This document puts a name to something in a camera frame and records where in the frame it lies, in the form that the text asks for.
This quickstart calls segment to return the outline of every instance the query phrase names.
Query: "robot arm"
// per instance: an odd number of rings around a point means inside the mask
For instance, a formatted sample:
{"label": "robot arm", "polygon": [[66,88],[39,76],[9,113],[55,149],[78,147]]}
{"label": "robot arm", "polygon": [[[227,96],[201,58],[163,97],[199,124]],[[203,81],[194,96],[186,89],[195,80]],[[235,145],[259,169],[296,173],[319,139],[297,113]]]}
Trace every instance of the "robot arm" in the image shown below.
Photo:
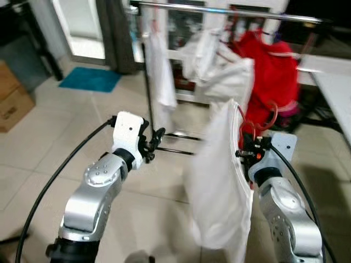
{"label": "robot arm", "polygon": [[150,142],[143,135],[149,123],[120,112],[114,130],[112,153],[104,154],[84,172],[83,181],[67,202],[59,237],[47,248],[51,262],[95,262],[112,201],[132,169],[154,158],[165,129]]}
{"label": "robot arm", "polygon": [[[275,133],[271,144],[290,161],[296,140],[294,135]],[[255,161],[248,175],[258,184],[259,204],[271,229],[277,260],[279,263],[321,263],[319,228],[307,215],[300,195],[289,180],[282,177],[285,170],[282,160],[272,150],[261,151],[267,145],[263,141],[251,148],[252,159],[264,156]]]}

